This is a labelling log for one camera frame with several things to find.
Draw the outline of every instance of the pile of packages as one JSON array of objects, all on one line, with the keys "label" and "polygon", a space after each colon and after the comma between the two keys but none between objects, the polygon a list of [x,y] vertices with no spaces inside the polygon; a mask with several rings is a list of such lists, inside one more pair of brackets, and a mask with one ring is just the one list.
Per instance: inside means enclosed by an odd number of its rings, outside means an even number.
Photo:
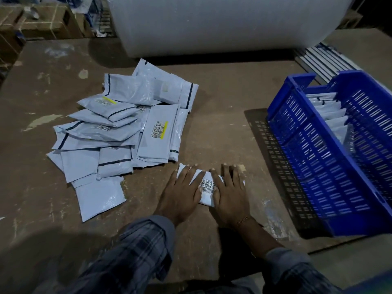
[{"label": "pile of packages", "polygon": [[346,108],[341,108],[341,102],[335,99],[336,93],[307,94],[306,97],[340,143],[347,143],[347,137],[351,136],[352,125],[347,124],[349,116],[346,115]]},{"label": "pile of packages", "polygon": [[178,161],[181,134],[198,85],[141,59],[131,76],[105,74],[105,91],[55,126],[48,157],[76,190],[82,221],[123,202],[122,174]]}]

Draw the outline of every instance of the barcode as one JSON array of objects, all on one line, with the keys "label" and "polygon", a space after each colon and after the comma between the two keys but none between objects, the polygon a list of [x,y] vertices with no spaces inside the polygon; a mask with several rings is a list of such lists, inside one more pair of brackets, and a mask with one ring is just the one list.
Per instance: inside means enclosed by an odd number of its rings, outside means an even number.
[{"label": "barcode", "polygon": [[112,103],[110,101],[107,101],[106,99],[102,99],[102,98],[95,99],[94,101],[97,101],[98,103],[101,103],[103,105],[112,105],[112,104],[114,104],[114,103]]},{"label": "barcode", "polygon": [[158,121],[153,128],[152,138],[162,138],[165,131],[165,122]]},{"label": "barcode", "polygon": [[98,125],[98,126],[95,126],[94,128],[101,129],[101,130],[104,130],[104,131],[111,131],[111,130],[113,130],[113,128],[106,127],[106,126],[103,126],[103,125]]},{"label": "barcode", "polygon": [[214,191],[214,182],[208,179],[202,180],[200,186],[203,187],[203,192],[212,194]]}]

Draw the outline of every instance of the plaid shirt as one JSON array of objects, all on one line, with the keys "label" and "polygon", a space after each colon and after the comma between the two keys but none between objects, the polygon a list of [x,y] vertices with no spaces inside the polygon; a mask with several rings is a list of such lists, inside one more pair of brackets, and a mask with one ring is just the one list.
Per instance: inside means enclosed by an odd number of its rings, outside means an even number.
[{"label": "plaid shirt", "polygon": [[[62,294],[144,293],[152,278],[163,281],[173,260],[174,225],[162,216],[140,219],[127,227],[120,244],[94,262]],[[286,248],[268,252],[264,293],[340,293],[310,264],[307,255]],[[233,281],[205,293],[254,293]]]}]

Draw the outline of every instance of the hand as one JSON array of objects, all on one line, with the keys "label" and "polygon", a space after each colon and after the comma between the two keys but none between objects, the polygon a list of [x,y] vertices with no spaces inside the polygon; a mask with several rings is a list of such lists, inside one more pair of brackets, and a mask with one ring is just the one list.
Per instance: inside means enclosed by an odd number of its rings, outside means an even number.
[{"label": "hand", "polygon": [[230,176],[226,163],[222,165],[222,168],[224,183],[215,169],[211,169],[211,175],[216,185],[213,193],[214,205],[221,220],[228,226],[236,228],[238,221],[245,217],[251,218],[249,200],[236,165],[232,166],[233,177]]},{"label": "hand", "polygon": [[192,183],[191,180],[197,170],[197,164],[193,167],[187,165],[179,174],[177,169],[171,174],[166,184],[158,206],[154,214],[167,217],[175,227],[184,222],[195,210],[202,198],[202,190],[199,185],[205,175],[205,171],[200,172]]}]

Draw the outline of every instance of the person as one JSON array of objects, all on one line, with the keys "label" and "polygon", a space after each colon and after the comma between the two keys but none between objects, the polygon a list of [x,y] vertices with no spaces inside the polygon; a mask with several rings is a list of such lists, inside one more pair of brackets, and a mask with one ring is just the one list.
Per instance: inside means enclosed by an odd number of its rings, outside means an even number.
[{"label": "person", "polygon": [[[143,293],[152,278],[163,281],[173,260],[175,228],[201,199],[196,166],[175,170],[153,215],[131,223],[120,244],[106,252],[61,293]],[[223,181],[211,169],[213,200],[219,218],[247,243],[255,258],[266,264],[264,293],[340,293],[312,265],[308,255],[283,247],[250,214],[249,200],[238,168],[222,165]],[[204,290],[205,293],[255,293],[241,279]]]}]

